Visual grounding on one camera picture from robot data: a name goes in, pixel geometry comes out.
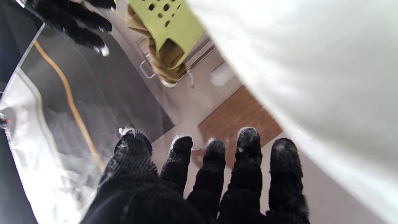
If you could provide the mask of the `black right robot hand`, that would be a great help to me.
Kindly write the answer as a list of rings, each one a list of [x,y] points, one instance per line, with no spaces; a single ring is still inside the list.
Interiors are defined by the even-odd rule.
[[[109,48],[94,32],[111,32],[112,24],[103,16],[89,10],[85,3],[95,8],[115,10],[115,0],[25,0],[23,6],[50,27],[70,37],[76,44],[93,49],[106,57]]]

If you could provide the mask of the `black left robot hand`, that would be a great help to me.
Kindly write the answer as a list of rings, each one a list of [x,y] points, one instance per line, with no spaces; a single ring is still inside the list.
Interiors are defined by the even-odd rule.
[[[225,145],[208,142],[192,192],[183,197],[193,139],[176,136],[161,172],[153,150],[138,129],[121,128],[120,140],[105,167],[96,196],[81,224],[309,224],[298,150],[277,139],[270,155],[269,210],[260,212],[263,187],[260,135],[238,133],[235,164],[223,194]]]

